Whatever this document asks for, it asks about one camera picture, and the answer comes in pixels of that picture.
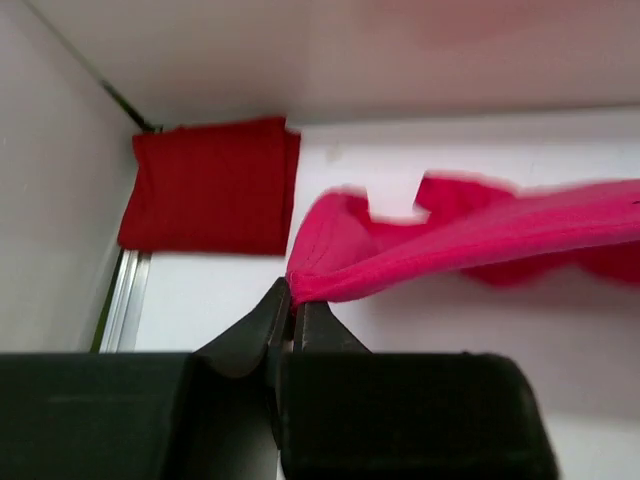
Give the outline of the aluminium left side rail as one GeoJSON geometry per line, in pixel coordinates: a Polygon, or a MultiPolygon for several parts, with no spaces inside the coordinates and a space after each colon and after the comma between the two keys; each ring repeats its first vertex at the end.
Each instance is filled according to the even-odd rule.
{"type": "Polygon", "coordinates": [[[121,252],[94,333],[92,353],[134,350],[150,265],[149,254],[121,252]]]}

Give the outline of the red t-shirt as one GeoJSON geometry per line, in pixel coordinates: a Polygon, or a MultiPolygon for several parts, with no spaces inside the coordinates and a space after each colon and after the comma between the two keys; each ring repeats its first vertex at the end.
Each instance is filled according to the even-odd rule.
{"type": "Polygon", "coordinates": [[[282,117],[134,136],[138,171],[120,247],[284,255],[300,145],[282,117]]]}

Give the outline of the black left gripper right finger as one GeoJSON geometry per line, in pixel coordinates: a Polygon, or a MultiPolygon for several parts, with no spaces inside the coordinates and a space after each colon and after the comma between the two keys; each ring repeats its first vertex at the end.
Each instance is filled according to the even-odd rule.
{"type": "Polygon", "coordinates": [[[532,386],[491,354],[373,353],[324,302],[299,306],[280,367],[289,479],[555,479],[532,386]]]}

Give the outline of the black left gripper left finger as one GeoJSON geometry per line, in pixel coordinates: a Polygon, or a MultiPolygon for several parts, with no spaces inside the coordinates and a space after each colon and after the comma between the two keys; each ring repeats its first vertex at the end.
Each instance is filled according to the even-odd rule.
{"type": "Polygon", "coordinates": [[[268,343],[288,312],[278,279],[195,352],[1,358],[5,479],[273,479],[268,343]]]}

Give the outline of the pink t-shirt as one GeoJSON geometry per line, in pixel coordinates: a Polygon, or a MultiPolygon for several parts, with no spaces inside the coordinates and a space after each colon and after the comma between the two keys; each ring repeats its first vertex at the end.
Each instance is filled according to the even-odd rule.
{"type": "Polygon", "coordinates": [[[565,266],[639,281],[635,180],[518,193],[443,176],[421,180],[414,225],[374,220],[364,193],[322,194],[304,218],[287,266],[295,303],[361,299],[427,274],[459,271],[511,287],[565,266]]]}

